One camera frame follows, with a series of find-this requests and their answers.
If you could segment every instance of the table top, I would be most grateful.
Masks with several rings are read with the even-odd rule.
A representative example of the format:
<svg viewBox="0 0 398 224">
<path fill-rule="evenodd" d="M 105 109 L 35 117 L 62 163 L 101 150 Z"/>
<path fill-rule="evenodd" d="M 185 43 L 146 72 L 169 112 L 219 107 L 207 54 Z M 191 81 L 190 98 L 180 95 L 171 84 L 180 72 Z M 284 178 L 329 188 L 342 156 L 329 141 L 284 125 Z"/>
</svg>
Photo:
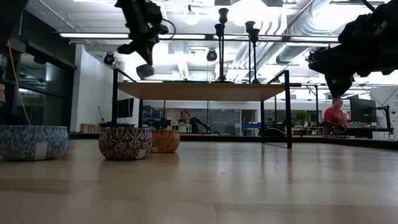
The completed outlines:
<svg viewBox="0 0 398 224">
<path fill-rule="evenodd" d="M 282 93 L 283 84 L 119 83 L 119 89 L 141 100 L 265 101 Z"/>
</svg>

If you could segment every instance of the white ceiling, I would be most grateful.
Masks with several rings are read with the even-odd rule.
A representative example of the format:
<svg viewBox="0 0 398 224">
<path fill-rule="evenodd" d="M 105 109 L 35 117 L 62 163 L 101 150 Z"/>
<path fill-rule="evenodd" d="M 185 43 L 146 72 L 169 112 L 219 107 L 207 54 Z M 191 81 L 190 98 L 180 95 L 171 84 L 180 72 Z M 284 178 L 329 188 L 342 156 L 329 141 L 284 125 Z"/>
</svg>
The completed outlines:
<svg viewBox="0 0 398 224">
<path fill-rule="evenodd" d="M 276 27 L 281 25 L 281 21 L 278 21 L 279 17 L 286 18 L 285 23 L 289 22 L 310 0 L 297 0 L 297 5 L 295 7 L 284 7 L 283 9 L 266 7 L 265 4 L 261 3 L 261 0 L 241 0 L 241 2 L 243 1 L 250 3 L 249 8 L 244 7 L 244 4 L 239 5 L 239 7 L 232 8 L 231 6 L 229 8 L 229 22 L 226 25 L 226 34 L 244 33 L 244 26 L 238 26 L 239 23 L 242 25 L 242 21 L 239 21 L 239 15 L 245 14 L 243 13 L 244 11 L 250 11 L 253 15 L 261 15 L 261 18 L 264 21 L 263 24 L 266 24 L 263 25 L 262 28 L 267 30 L 268 24 L 272 24 L 271 31 L 268 34 L 273 34 L 274 30 L 277 30 Z M 121 10 L 115 8 L 114 4 L 98 2 L 75 2 L 74 0 L 30 0 L 27 10 L 59 32 L 128 32 L 124 26 L 126 21 L 124 20 Z M 218 9 L 220 8 L 214 6 L 214 2 L 215 0 L 201 0 L 200 2 L 183 2 L 179 4 L 157 4 L 161 6 L 164 17 L 175 24 L 178 34 L 214 34 L 214 25 L 218 23 Z M 189 18 L 188 15 L 186 15 L 188 12 L 188 3 L 192 5 L 192 11 L 197 13 L 197 16 L 191 16 L 191 18 Z M 356 11 L 351 11 L 351 13 L 353 17 L 356 17 L 358 14 Z M 194 26 L 191 26 L 186 22 L 186 20 L 198 20 L 198 22 Z M 154 47 L 153 59 L 156 73 L 171 74 L 173 70 L 178 69 L 177 62 L 179 57 L 175 54 L 169 54 L 169 42 L 170 41 L 162 41 Z M 191 46 L 214 48 L 218 54 L 217 41 L 185 42 Z M 88 49 L 91 54 L 102 61 L 106 52 L 116 51 L 117 46 L 126 43 L 128 43 L 128 41 L 94 40 L 87 41 L 85 45 L 86 49 Z M 225 60 L 233 61 L 236 58 L 236 54 L 239 52 L 241 45 L 241 42 L 225 42 Z M 136 54 L 116 54 L 116 56 L 127 65 L 137 66 L 136 64 L 131 63 L 132 61 L 137 60 L 138 56 Z M 305 55 L 297 58 L 294 65 L 289 65 L 288 67 L 273 64 L 266 65 L 259 71 L 259 77 L 263 77 L 265 79 L 272 78 L 276 73 L 286 68 L 290 70 L 290 74 L 294 77 L 295 82 L 307 82 L 309 77 L 314 76 L 320 77 L 317 78 L 317 81 L 321 81 L 323 76 L 319 76 L 316 72 L 310 71 L 305 64 L 304 57 Z M 194 55 L 187 54 L 185 58 L 190 70 L 214 71 L 217 65 L 217 62 L 207 62 L 206 53 L 197 52 Z"/>
</svg>

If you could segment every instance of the computer monitor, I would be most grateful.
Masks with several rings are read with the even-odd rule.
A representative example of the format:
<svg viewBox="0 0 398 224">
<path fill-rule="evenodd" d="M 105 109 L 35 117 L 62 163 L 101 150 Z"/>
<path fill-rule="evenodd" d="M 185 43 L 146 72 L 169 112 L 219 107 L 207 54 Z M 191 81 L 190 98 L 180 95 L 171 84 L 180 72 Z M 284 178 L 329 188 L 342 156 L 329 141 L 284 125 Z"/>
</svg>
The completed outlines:
<svg viewBox="0 0 398 224">
<path fill-rule="evenodd" d="M 118 101 L 118 118 L 132 117 L 132 106 L 134 105 L 134 98 Z"/>
<path fill-rule="evenodd" d="M 351 107 L 351 122 L 377 122 L 374 100 L 350 98 L 349 105 Z"/>
</svg>

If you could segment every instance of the person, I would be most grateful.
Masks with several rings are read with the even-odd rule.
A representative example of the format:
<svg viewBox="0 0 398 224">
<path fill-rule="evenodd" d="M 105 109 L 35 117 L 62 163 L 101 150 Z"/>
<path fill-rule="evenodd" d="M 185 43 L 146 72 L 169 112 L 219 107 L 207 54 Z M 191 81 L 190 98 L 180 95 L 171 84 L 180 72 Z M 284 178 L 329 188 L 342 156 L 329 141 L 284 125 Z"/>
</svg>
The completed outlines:
<svg viewBox="0 0 398 224">
<path fill-rule="evenodd" d="M 347 128 L 346 115 L 341 110 L 343 99 L 340 97 L 332 100 L 332 106 L 325 110 L 323 117 L 331 125 L 341 125 Z"/>
<path fill-rule="evenodd" d="M 190 124 L 192 128 L 192 133 L 198 132 L 198 124 L 196 122 L 191 121 L 190 114 L 187 110 L 181 110 L 180 117 L 178 123 Z"/>
</svg>

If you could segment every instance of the ceiling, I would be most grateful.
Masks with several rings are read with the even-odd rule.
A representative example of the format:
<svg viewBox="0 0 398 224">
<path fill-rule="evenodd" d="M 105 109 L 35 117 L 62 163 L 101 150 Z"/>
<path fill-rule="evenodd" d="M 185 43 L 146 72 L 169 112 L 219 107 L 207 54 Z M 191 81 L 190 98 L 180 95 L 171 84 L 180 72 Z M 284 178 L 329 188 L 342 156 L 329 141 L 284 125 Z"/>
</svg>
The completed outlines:
<svg viewBox="0 0 398 224">
<path fill-rule="evenodd" d="M 120 9 L 114 7 L 114 3 L 106 3 L 110 0 L 30 0 L 27 10 L 33 15 L 42 19 L 59 32 L 99 32 L 99 33 L 127 33 L 125 28 L 124 16 Z M 261 34 L 290 34 L 293 30 L 286 29 L 287 24 L 292 22 L 292 27 L 304 17 L 312 16 L 312 25 L 322 27 L 319 32 L 322 34 L 338 35 L 344 25 L 355 19 L 359 14 L 368 13 L 368 10 L 362 6 L 336 6 L 330 4 L 330 0 L 314 0 L 315 2 L 326 1 L 327 4 L 316 10 L 323 10 L 322 13 L 315 13 L 315 9 L 308 13 L 306 11 L 298 17 L 297 21 L 292 19 L 310 2 L 310 0 L 285 0 L 283 7 L 267 7 L 261 0 L 238 0 L 236 3 L 228 6 L 229 21 L 226 24 L 226 34 L 244 34 L 244 21 L 250 19 L 256 21 L 256 26 L 261 29 Z M 216 6 L 219 0 L 179 0 L 157 2 L 163 13 L 163 17 L 172 21 L 176 26 L 178 34 L 214 34 L 214 25 L 218 23 L 218 9 Z M 192 12 L 188 12 L 188 4 L 191 4 Z M 187 51 L 183 56 L 175 54 L 171 47 L 171 40 L 161 41 L 155 45 L 153 50 L 153 60 L 155 76 L 163 79 L 174 79 L 175 72 L 183 67 L 181 61 L 184 61 L 189 72 L 196 74 L 198 71 L 204 71 L 202 77 L 208 78 L 207 73 L 216 71 L 218 60 L 207 62 L 206 55 L 208 49 L 219 51 L 217 41 L 194 41 L 184 40 Z M 115 52 L 121 44 L 128 44 L 128 40 L 85 40 L 86 50 L 98 58 L 103 59 L 106 52 Z M 191 50 L 195 47 L 203 47 L 203 50 Z M 284 50 L 273 43 L 260 43 L 257 46 L 257 66 L 258 77 L 260 81 L 266 82 L 273 78 L 283 69 L 289 69 L 293 82 L 322 82 L 323 76 L 317 72 L 308 69 L 305 57 L 311 46 L 295 56 L 289 64 L 276 64 L 276 56 Z M 247 45 L 242 42 L 225 42 L 224 61 L 227 65 L 227 78 L 234 81 L 248 81 L 248 59 L 243 58 Z M 119 55 L 115 54 L 119 61 L 124 63 L 124 67 L 131 66 L 128 71 L 134 71 L 138 66 L 137 62 L 144 63 L 137 54 Z M 365 82 L 386 82 L 379 74 L 372 74 L 369 78 L 358 79 L 360 83 Z"/>
</svg>

